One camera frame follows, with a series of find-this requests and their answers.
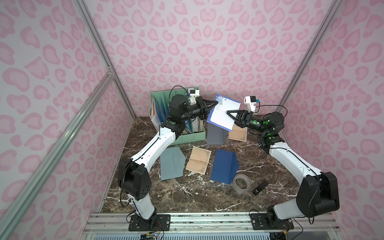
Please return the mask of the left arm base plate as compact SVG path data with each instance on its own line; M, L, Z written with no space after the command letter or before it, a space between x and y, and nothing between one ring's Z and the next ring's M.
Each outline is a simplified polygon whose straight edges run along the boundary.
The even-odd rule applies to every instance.
M128 223L129 232L155 231L157 229L166 232L170 230L171 215L155 214L149 220L145 220L135 214Z

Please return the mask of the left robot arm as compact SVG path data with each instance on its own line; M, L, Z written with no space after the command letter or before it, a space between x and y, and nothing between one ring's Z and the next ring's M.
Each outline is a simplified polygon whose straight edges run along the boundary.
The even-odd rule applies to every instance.
M190 104L185 95L173 96L169 103L170 111L160 125L158 133L138 153L120 160L118 184L121 193L128 195L139 218L152 223L157 215L149 196L152 186L149 172L155 161L182 135L187 120L206 119L218 103L198 96L195 103Z

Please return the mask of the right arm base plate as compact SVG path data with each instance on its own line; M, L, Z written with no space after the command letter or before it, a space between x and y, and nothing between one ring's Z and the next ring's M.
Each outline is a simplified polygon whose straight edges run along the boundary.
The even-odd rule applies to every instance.
M285 230L290 231L295 227L291 219L280 220L272 213L250 213L249 217L253 226L253 230Z

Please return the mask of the dark blue envelope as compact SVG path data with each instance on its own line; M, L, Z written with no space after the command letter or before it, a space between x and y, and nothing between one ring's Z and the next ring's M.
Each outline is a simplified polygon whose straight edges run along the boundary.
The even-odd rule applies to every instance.
M217 150L211 173L211 180L231 185L239 169L235 152Z

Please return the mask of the cream letter paper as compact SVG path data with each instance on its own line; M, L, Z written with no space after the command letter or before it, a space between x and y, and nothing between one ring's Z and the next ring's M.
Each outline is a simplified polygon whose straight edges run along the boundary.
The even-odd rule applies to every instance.
M186 170L204 175L208 167L211 153L212 151L210 150L194 146L186 165Z
M228 139L240 142L247 141L248 128L240 128L237 125L233 125L232 131L228 134Z

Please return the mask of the light teal envelope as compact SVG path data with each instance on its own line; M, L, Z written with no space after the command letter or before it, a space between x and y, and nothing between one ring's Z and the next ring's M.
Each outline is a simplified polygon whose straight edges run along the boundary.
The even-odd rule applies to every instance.
M160 156L160 160L162 181L183 176L186 157L179 147L165 149Z

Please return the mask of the grey envelope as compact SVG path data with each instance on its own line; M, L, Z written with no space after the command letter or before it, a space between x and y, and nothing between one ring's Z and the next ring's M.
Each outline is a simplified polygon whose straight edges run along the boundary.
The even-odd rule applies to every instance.
M207 127L207 144L220 146L224 145L227 139L228 131L209 123L207 123Z

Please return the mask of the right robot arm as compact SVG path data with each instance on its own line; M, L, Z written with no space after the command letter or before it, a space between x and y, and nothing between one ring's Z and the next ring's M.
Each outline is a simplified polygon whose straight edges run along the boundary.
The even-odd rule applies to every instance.
M309 164L279 136L285 126L282 113L272 112L258 118L253 112L231 110L227 111L227 115L236 126L257 131L259 146L278 160L300 185L295 199L268 208L267 221L270 225L291 218L313 219L339 210L337 177Z

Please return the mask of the white blue letter paper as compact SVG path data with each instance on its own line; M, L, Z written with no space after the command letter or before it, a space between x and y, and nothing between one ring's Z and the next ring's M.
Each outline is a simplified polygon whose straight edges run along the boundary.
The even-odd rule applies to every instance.
M227 114L227 111L239 110L241 103L222 95L216 95L215 100L218 104L210 111L207 123L231 132L235 120Z

